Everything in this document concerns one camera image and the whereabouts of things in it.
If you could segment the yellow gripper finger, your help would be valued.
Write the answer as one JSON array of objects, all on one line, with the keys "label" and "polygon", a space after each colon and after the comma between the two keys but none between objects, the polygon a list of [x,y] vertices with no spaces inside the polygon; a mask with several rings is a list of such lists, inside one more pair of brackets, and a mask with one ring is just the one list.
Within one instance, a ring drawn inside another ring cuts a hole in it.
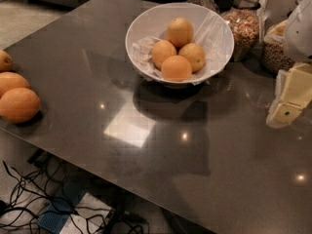
[{"label": "yellow gripper finger", "polygon": [[289,126],[311,101],[312,65],[297,62],[288,71],[280,70],[266,125],[274,129]]}]

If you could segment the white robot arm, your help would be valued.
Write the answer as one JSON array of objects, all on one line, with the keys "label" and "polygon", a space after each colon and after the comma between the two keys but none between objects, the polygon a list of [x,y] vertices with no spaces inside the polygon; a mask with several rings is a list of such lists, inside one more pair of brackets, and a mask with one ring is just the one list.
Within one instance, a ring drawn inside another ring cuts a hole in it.
[{"label": "white robot arm", "polygon": [[276,78],[275,99],[266,125],[290,125],[312,101],[312,0],[302,0],[290,14],[284,31],[284,54],[294,61]]}]

